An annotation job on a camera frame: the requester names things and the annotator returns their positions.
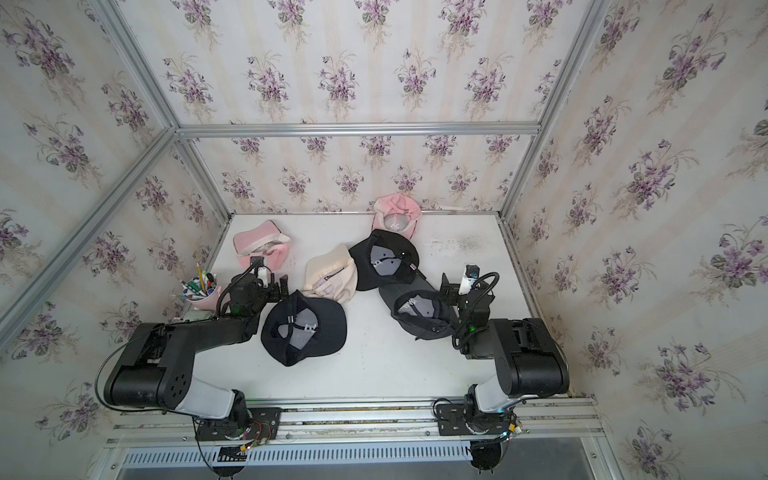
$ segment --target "cream baseball cap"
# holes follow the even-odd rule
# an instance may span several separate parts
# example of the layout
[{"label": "cream baseball cap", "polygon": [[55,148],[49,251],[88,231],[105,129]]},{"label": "cream baseball cap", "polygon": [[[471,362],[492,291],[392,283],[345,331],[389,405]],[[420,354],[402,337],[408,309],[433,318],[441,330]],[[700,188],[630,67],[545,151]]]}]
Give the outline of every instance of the cream baseball cap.
[{"label": "cream baseball cap", "polygon": [[344,303],[352,298],[356,288],[357,266],[343,243],[306,263],[304,296]]}]

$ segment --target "marker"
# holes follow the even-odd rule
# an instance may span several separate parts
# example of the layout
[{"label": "marker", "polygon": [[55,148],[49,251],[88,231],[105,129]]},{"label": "marker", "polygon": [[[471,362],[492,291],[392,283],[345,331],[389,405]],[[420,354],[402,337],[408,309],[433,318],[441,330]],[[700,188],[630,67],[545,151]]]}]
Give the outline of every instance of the marker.
[{"label": "marker", "polygon": [[181,285],[184,288],[188,288],[189,290],[193,290],[193,291],[198,292],[198,293],[200,292],[200,287],[198,287],[194,283],[186,283],[183,280],[179,280],[179,281],[181,282]]}]

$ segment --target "dark gray baseball cap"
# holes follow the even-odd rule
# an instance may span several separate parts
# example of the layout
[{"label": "dark gray baseball cap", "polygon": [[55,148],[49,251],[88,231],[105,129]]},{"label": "dark gray baseball cap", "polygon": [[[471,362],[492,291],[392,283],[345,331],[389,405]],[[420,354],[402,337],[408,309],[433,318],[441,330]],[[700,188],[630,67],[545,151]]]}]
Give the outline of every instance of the dark gray baseball cap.
[{"label": "dark gray baseball cap", "polygon": [[379,295],[389,307],[392,318],[417,340],[451,336],[458,326],[454,308],[420,276],[411,283],[382,285]]}]

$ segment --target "pencil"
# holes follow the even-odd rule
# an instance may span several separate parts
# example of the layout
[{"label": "pencil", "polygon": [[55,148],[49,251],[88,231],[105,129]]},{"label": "pencil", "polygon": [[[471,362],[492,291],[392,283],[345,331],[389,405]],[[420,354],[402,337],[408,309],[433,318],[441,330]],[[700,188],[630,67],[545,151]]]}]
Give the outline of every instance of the pencil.
[{"label": "pencil", "polygon": [[200,287],[201,287],[200,289],[203,290],[203,292],[205,292],[205,295],[207,296],[208,289],[205,288],[205,283],[203,283],[203,272],[200,271],[200,262],[197,262],[197,278],[200,279]]}]

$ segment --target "pink baseball cap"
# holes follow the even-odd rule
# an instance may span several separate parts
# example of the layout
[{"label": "pink baseball cap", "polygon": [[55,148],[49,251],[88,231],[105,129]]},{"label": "pink baseball cap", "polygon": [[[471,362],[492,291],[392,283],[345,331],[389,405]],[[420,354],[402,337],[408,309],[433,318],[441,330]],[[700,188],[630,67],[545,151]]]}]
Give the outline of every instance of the pink baseball cap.
[{"label": "pink baseball cap", "polygon": [[235,234],[233,242],[237,261],[243,268],[250,265],[251,257],[264,257],[264,265],[276,271],[288,256],[290,237],[283,235],[272,220],[267,220],[253,230]]},{"label": "pink baseball cap", "polygon": [[380,197],[373,204],[373,211],[376,213],[371,230],[399,233],[409,240],[416,229],[416,221],[422,216],[419,204],[403,194]]}]

